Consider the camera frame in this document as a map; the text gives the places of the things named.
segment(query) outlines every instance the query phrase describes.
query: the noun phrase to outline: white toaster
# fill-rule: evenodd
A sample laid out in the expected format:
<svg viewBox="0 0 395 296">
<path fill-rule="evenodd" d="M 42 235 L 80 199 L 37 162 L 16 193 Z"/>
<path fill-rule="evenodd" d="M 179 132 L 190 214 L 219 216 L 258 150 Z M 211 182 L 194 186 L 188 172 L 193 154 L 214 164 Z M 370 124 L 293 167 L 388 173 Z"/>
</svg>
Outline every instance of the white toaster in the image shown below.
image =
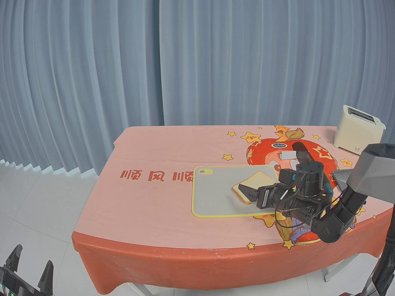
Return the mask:
<svg viewBox="0 0 395 296">
<path fill-rule="evenodd" d="M 381 142 L 385 129 L 377 117 L 344 105 L 333 145 L 360 155 L 368 144 Z"/>
</svg>

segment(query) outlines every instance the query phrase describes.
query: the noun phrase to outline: table leg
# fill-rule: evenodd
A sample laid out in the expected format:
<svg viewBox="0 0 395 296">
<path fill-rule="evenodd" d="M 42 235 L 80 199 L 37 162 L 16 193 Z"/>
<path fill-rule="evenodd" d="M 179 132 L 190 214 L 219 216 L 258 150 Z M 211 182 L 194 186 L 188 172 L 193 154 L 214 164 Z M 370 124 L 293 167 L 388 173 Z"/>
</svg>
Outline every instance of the table leg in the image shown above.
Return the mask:
<svg viewBox="0 0 395 296">
<path fill-rule="evenodd" d="M 151 294 L 151 292 L 145 287 L 145 285 L 142 284 L 136 284 L 136 283 L 128 283 L 132 289 L 134 289 L 139 296 L 154 296 Z"/>
<path fill-rule="evenodd" d="M 350 264 L 353 259 L 355 259 L 359 253 L 354 254 L 348 259 L 343 260 L 338 264 L 333 270 L 331 270 L 327 275 L 325 275 L 325 282 L 329 282 L 331 278 L 333 278 L 336 274 L 338 274 L 341 270 L 343 270 L 348 264 Z"/>
</svg>

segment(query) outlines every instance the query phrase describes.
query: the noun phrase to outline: bread slice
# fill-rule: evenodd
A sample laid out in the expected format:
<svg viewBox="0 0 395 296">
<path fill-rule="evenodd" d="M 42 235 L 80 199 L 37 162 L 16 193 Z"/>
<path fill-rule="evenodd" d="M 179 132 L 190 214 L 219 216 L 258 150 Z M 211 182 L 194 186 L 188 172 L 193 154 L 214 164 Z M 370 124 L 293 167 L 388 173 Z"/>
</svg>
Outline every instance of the bread slice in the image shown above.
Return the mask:
<svg viewBox="0 0 395 296">
<path fill-rule="evenodd" d="M 249 186 L 257 190 L 261 186 L 273 185 L 274 183 L 274 180 L 270 176 L 264 174 L 262 171 L 258 171 L 248 179 L 234 185 L 232 189 L 245 204 L 252 204 L 253 202 L 250 202 L 249 199 L 239 190 L 239 184 Z"/>
</svg>

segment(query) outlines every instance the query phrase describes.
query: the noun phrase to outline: table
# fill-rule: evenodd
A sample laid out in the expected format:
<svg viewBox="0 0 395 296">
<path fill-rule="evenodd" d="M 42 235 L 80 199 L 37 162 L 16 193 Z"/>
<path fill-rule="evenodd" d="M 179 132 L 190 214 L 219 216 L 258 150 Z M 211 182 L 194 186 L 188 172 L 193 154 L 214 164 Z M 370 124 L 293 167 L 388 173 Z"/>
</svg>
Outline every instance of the table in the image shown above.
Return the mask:
<svg viewBox="0 0 395 296">
<path fill-rule="evenodd" d="M 279 152 L 302 141 L 331 176 L 358 156 L 333 146 L 336 127 L 130 127 L 115 141 L 72 235 L 97 291 L 131 282 L 181 289 L 273 283 L 357 254 L 381 253 L 392 205 L 374 198 L 333 244 L 306 227 L 278 226 L 274 215 L 198 218 L 192 214 L 198 166 L 291 167 Z M 285 224 L 294 224 L 292 219 Z"/>
</svg>

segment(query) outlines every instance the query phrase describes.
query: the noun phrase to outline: floor tile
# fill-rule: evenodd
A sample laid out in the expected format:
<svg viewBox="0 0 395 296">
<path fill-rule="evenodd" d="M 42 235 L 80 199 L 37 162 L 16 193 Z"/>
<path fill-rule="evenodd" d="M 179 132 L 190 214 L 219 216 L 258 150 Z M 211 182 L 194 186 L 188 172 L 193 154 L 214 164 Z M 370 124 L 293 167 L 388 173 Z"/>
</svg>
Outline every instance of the floor tile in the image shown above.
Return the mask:
<svg viewBox="0 0 395 296">
<path fill-rule="evenodd" d="M 169 287 L 160 287 L 153 285 L 146 285 L 146 287 L 154 296 L 174 296 L 174 289 Z"/>
<path fill-rule="evenodd" d="M 327 269 L 306 274 L 310 295 L 338 296 L 344 292 L 360 293 L 376 263 L 377 258 L 362 253 L 329 282 L 324 280 L 324 276 L 328 273 Z"/>
<path fill-rule="evenodd" d="M 72 175 L 44 172 L 22 203 L 15 220 L 69 242 L 96 180 L 97 175 L 81 176 L 79 171 Z"/>
<path fill-rule="evenodd" d="M 67 242 L 52 238 L 36 230 L 13 221 L 3 246 L 0 249 L 0 262 L 5 262 L 13 249 L 23 247 L 17 274 L 33 287 L 37 287 L 48 260 L 54 265 L 56 281 L 60 265 L 67 249 Z"/>
<path fill-rule="evenodd" d="M 147 288 L 154 296 L 173 296 L 173 289 L 149 286 Z M 56 296 L 76 295 L 76 291 L 84 296 L 99 296 L 77 251 L 72 244 L 68 244 L 67 251 L 60 269 L 54 293 Z M 110 294 L 112 296 L 137 296 L 132 287 L 125 283 L 118 286 Z"/>
<path fill-rule="evenodd" d="M 238 289 L 189 290 L 175 289 L 174 296 L 307 296 L 309 288 L 304 275 L 272 284 L 242 287 Z"/>
<path fill-rule="evenodd" d="M 11 224 L 12 224 L 12 219 L 4 215 L 3 213 L 0 213 L 0 249 L 4 243 L 4 240 L 6 239 Z"/>
<path fill-rule="evenodd" d="M 8 162 L 1 161 L 0 162 L 0 181 L 2 180 L 3 176 L 10 170 L 11 167 L 15 167 L 15 165 L 11 166 Z"/>
<path fill-rule="evenodd" d="M 14 219 L 39 176 L 40 170 L 9 165 L 0 181 L 0 212 Z"/>
</svg>

